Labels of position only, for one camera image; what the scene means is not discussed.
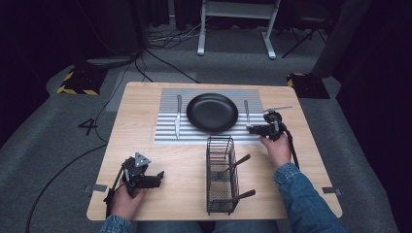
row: black plate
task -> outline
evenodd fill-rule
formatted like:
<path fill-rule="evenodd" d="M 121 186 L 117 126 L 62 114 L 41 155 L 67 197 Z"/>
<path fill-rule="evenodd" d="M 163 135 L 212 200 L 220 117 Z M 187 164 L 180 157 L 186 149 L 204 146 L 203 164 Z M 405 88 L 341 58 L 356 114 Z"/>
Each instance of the black plate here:
<path fill-rule="evenodd" d="M 229 129 L 239 116 L 233 101 L 218 93 L 194 97 L 188 104 L 186 114 L 196 128 L 213 133 Z"/>

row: black wall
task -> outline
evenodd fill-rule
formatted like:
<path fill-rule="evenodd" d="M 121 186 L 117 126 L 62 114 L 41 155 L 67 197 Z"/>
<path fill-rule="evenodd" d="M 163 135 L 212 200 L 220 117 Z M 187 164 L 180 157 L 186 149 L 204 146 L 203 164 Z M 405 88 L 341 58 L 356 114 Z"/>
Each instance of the black wall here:
<path fill-rule="evenodd" d="M 147 43 L 143 16 L 136 15 L 145 12 L 143 3 L 0 1 L 0 147 L 47 100 L 46 83 L 56 73 L 76 59 L 113 55 L 108 48 L 128 53 Z"/>
<path fill-rule="evenodd" d="M 334 72 L 337 100 L 386 189 L 399 232 L 410 232 L 412 3 L 372 1 Z"/>

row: yellow and black striped tape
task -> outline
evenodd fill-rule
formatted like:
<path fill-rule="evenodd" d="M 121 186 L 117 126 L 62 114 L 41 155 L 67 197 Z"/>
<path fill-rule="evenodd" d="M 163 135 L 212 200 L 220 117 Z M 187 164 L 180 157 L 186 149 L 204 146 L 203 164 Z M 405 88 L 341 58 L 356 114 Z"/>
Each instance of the yellow and black striped tape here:
<path fill-rule="evenodd" d="M 293 88 L 293 80 L 292 77 L 296 77 L 296 76 L 305 76 L 305 74 L 301 74 L 301 73 L 290 73 L 286 76 L 286 82 L 288 83 L 288 86 Z"/>
<path fill-rule="evenodd" d="M 57 90 L 57 93 L 99 95 L 99 90 L 81 89 L 81 88 L 66 88 L 66 85 L 69 82 L 71 82 L 71 79 L 73 78 L 73 74 L 74 74 L 74 70 L 71 70 L 69 74 L 66 75 L 66 77 L 63 80 L 63 83 L 61 83 L 60 88 Z"/>

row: cable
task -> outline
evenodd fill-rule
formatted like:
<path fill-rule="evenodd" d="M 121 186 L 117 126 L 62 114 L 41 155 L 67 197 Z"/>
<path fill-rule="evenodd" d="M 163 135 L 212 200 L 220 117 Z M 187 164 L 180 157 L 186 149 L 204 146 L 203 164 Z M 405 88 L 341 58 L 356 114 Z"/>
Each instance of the cable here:
<path fill-rule="evenodd" d="M 122 183 L 121 185 L 119 185 L 116 189 L 115 189 L 115 193 L 119 190 L 119 188 L 121 188 L 123 185 L 125 185 L 125 183 Z"/>
<path fill-rule="evenodd" d="M 106 108 L 106 106 L 110 103 L 110 101 L 113 99 L 113 97 L 115 96 L 116 91 L 118 90 L 119 86 L 121 85 L 121 83 L 123 82 L 124 79 L 124 75 L 126 74 L 127 70 L 130 68 L 130 65 L 133 62 L 130 62 L 127 66 L 127 68 L 124 70 L 123 74 L 121 75 L 121 80 L 118 84 L 118 86 L 116 86 L 115 91 L 113 92 L 112 96 L 110 97 L 110 99 L 106 102 L 106 104 L 103 106 L 103 108 L 100 110 L 99 114 L 96 116 L 96 120 L 94 121 L 95 124 L 97 125 L 97 120 L 99 119 L 99 116 L 101 115 L 101 113 L 103 112 L 104 108 Z M 97 127 L 94 127 L 94 132 L 96 132 L 97 137 L 103 141 L 103 142 L 108 142 L 107 140 L 103 139 L 102 137 L 100 137 L 99 133 L 97 132 Z"/>
<path fill-rule="evenodd" d="M 289 142 L 289 147 L 291 149 L 291 153 L 292 153 L 292 157 L 293 157 L 293 161 L 294 161 L 294 166 L 296 166 L 296 168 L 299 169 L 299 162 L 297 161 L 296 151 L 294 150 L 292 134 L 282 121 L 281 121 L 281 124 L 284 127 L 286 135 L 288 136 L 288 142 Z"/>
<path fill-rule="evenodd" d="M 115 197 L 116 191 L 118 191 L 119 188 L 116 188 L 116 184 L 119 181 L 120 175 L 123 172 L 123 166 L 121 165 L 121 168 L 118 172 L 118 175 L 116 176 L 115 183 L 113 183 L 112 188 L 109 187 L 109 191 L 107 192 L 107 196 L 105 199 L 103 199 L 104 202 L 106 202 L 106 218 L 110 215 L 112 212 L 112 206 L 113 206 L 113 198 Z"/>
<path fill-rule="evenodd" d="M 180 45 L 182 42 L 188 41 L 193 37 L 197 37 L 200 35 L 200 33 L 195 34 L 195 35 L 189 35 L 191 32 L 193 32 L 196 28 L 198 28 L 201 25 L 201 23 L 197 24 L 196 26 L 194 26 L 191 30 L 187 31 L 187 32 L 183 32 L 183 33 L 179 33 L 177 35 L 173 35 L 173 36 L 166 36 L 166 37 L 154 37 L 153 39 L 150 39 L 149 42 L 157 42 L 157 41 L 164 41 L 163 42 L 163 46 L 157 46 L 157 45 L 150 45 L 149 48 L 150 49 L 154 49 L 154 50 L 161 50 L 161 49 L 172 49 L 174 47 L 177 47 L 178 45 Z M 166 45 L 168 45 L 170 42 L 177 40 L 177 44 L 173 45 L 171 47 L 166 47 Z"/>
<path fill-rule="evenodd" d="M 156 55 L 154 55 L 153 53 L 151 53 L 148 49 L 145 49 L 145 51 L 147 51 L 150 55 L 152 55 L 152 56 L 153 56 L 154 58 L 156 58 L 157 60 L 159 60 L 159 61 L 161 61 L 161 62 L 163 62 L 163 63 L 165 63 L 165 64 L 167 64 L 167 65 L 169 65 L 169 66 L 171 66 L 171 67 L 173 67 L 173 68 L 175 68 L 177 71 L 179 71 L 180 73 L 182 73 L 184 76 L 188 77 L 189 79 L 191 79 L 191 80 L 194 81 L 195 83 L 200 83 L 200 82 L 198 82 L 197 80 L 195 80 L 194 78 L 192 78 L 192 77 L 190 77 L 189 75 L 187 75 L 185 72 L 181 71 L 181 70 L 180 70 L 179 68 L 177 68 L 176 66 L 170 64 L 170 63 L 167 62 L 167 61 L 164 61 L 164 60 L 160 59 L 159 57 L 157 57 Z"/>
<path fill-rule="evenodd" d="M 29 214 L 28 219 L 27 219 L 27 222 L 26 222 L 26 231 L 25 231 L 26 233 L 29 233 L 29 232 L 30 232 L 30 222 L 31 222 L 31 218 L 33 217 L 34 210 L 36 209 L 37 203 L 39 202 L 39 200 L 40 200 L 40 198 L 42 197 L 43 193 L 45 193 L 46 189 L 50 186 L 50 184 L 51 184 L 66 168 L 68 168 L 68 167 L 69 167 L 70 165 L 72 165 L 74 162 L 76 162 L 76 161 L 79 160 L 80 158 L 86 156 L 87 154 L 89 154 L 89 153 L 91 153 L 91 152 L 94 152 L 94 151 L 96 151 L 96 150 L 102 149 L 102 148 L 104 148 L 104 147 L 106 147 L 106 146 L 107 146 L 107 144 L 104 144 L 104 145 L 102 145 L 102 146 L 99 146 L 99 147 L 97 147 L 97 148 L 94 148 L 94 149 L 92 149 L 92 150 L 89 150 L 89 151 L 81 154 L 80 156 L 74 158 L 72 161 L 70 161 L 68 164 L 66 164 L 66 166 L 64 166 L 60 171 L 58 171 L 58 172 L 49 180 L 49 182 L 46 184 L 46 186 L 45 186 L 45 187 L 43 188 L 43 190 L 40 192 L 39 196 L 37 196 L 37 198 L 36 198 L 33 206 L 31 207 L 30 214 Z"/>
<path fill-rule="evenodd" d="M 145 66 L 145 69 L 143 70 L 143 73 L 146 74 L 146 70 L 148 69 L 148 66 L 146 65 L 145 60 L 143 59 L 143 53 L 142 53 L 142 55 L 140 56 L 140 58 L 142 59 L 142 63 L 143 63 L 143 65 Z"/>
<path fill-rule="evenodd" d="M 139 69 L 139 67 L 137 67 L 136 60 L 134 60 L 134 66 L 136 66 L 137 71 L 139 71 L 139 73 L 143 75 L 143 80 L 142 80 L 142 82 L 145 80 L 145 78 L 148 79 L 151 83 L 154 82 L 154 81 L 151 80 L 151 78 L 149 78 L 145 73 L 143 73 L 143 72 Z"/>

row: gray floor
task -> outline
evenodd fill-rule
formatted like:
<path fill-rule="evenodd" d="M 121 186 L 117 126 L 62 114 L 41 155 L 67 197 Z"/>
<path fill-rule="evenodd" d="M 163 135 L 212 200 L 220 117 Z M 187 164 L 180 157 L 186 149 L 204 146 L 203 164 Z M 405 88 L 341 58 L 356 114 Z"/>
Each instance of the gray floor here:
<path fill-rule="evenodd" d="M 315 35 L 282 59 L 280 56 L 295 43 L 287 31 L 279 37 L 272 36 L 279 58 L 270 60 L 261 30 L 264 29 L 208 33 L 202 57 L 196 55 L 197 38 L 170 50 L 151 52 L 186 73 L 195 74 L 201 83 L 286 85 L 286 74 L 311 70 L 324 45 Z M 147 72 L 178 73 L 146 52 L 143 59 Z M 141 60 L 138 65 L 143 69 Z M 109 71 L 99 96 L 56 94 L 70 68 L 51 77 L 47 85 L 51 97 L 0 149 L 0 232 L 23 232 L 31 207 L 48 181 L 72 159 L 104 144 L 95 132 L 87 136 L 86 130 L 77 126 L 96 118 L 126 67 Z M 137 71 L 132 66 L 128 72 Z M 386 192 L 334 99 L 339 82 L 327 78 L 324 83 L 331 99 L 299 101 L 332 184 L 343 192 L 338 196 L 343 210 L 340 219 L 349 232 L 397 232 Z M 103 139 L 109 139 L 116 114 L 103 110 L 99 116 L 98 132 Z M 31 218 L 31 232 L 98 231 L 102 222 L 87 219 L 89 196 L 83 189 L 95 182 L 104 151 L 96 150 L 80 158 L 51 183 Z M 289 231 L 285 224 L 281 227 L 283 232 Z"/>

